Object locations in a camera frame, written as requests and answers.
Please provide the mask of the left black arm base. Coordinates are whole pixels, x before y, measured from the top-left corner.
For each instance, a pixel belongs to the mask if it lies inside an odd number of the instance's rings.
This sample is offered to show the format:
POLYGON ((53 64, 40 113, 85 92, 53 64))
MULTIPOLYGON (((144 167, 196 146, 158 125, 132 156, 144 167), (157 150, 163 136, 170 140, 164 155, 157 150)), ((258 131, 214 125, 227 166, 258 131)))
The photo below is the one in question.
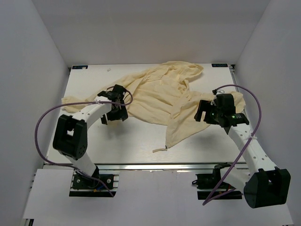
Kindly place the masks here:
POLYGON ((88 179, 79 173, 74 172, 69 191, 70 197, 114 197, 119 185, 119 173, 110 174, 100 172, 99 179, 108 187, 112 195, 105 186, 98 181, 88 179))

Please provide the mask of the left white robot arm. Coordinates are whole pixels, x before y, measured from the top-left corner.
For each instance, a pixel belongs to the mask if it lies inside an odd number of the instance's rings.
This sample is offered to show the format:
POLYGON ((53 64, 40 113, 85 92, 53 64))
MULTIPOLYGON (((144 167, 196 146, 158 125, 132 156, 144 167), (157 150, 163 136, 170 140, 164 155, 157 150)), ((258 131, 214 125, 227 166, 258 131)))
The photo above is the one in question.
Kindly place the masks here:
POLYGON ((64 155, 80 171, 83 182, 90 188, 99 184, 97 166, 87 154, 88 129, 97 121, 124 121, 128 118, 125 96, 130 93, 123 86, 114 85, 112 90, 101 91, 95 99, 73 115, 58 118, 53 148, 64 155))

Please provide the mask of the cream yellow jacket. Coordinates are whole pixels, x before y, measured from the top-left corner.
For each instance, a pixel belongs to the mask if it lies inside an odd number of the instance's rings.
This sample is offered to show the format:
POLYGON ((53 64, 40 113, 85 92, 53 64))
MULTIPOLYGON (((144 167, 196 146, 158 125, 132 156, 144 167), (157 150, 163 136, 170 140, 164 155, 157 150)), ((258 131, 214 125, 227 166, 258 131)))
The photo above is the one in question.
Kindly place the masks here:
POLYGON ((194 115, 200 101, 211 102, 212 93, 192 91, 190 82, 201 76, 204 68, 199 64, 184 61, 168 61, 138 73, 125 75, 112 83, 101 82, 98 89, 86 98, 65 96, 64 110, 76 113, 93 101, 97 94, 115 84, 125 87, 133 95, 126 97, 132 103, 127 106, 129 116, 147 123, 166 126, 166 148, 171 148, 188 137, 207 129, 204 121, 196 122, 194 115))

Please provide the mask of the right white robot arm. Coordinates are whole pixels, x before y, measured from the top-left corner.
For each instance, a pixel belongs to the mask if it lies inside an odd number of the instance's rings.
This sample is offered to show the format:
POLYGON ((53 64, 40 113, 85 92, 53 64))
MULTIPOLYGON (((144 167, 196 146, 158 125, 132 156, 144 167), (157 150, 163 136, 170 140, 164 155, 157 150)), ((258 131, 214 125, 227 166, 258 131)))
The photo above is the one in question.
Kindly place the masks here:
POLYGON ((211 174, 197 174, 192 182, 199 190, 208 190, 202 198, 220 199, 234 190, 233 198, 244 197, 247 204, 255 209, 286 203, 291 175, 280 169, 264 152, 252 135, 247 117, 237 113, 231 94, 217 94, 212 101, 201 100, 195 121, 221 126, 234 141, 243 157, 249 174, 236 169, 234 164, 222 163, 214 166, 211 174))

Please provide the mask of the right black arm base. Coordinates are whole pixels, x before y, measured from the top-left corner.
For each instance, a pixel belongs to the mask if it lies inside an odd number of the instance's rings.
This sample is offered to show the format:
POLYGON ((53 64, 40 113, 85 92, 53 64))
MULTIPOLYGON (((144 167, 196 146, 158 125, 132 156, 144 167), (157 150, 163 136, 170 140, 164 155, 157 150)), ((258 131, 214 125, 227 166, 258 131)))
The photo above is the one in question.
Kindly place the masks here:
MULTIPOLYGON (((205 200, 210 192, 216 185, 214 177, 212 174, 196 174, 196 179, 191 182, 192 186, 195 186, 197 189, 198 200, 205 200)), ((224 192, 227 192, 234 187, 230 184, 222 182, 218 189, 212 195, 217 196, 224 192)), ((217 198, 218 200, 242 200, 242 193, 238 190, 235 190, 229 194, 226 194, 222 197, 217 198)))

